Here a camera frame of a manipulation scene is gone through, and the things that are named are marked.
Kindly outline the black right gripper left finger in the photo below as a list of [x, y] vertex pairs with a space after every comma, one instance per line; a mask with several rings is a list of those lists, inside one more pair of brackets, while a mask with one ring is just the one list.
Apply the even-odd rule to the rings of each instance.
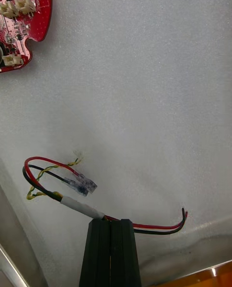
[[88, 226], [80, 287], [110, 285], [110, 222], [93, 219]]

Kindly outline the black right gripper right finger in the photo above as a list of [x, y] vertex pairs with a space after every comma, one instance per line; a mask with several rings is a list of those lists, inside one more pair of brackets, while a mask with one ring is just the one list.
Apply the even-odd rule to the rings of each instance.
[[134, 229], [129, 219], [111, 223], [112, 287], [140, 287], [141, 278]]

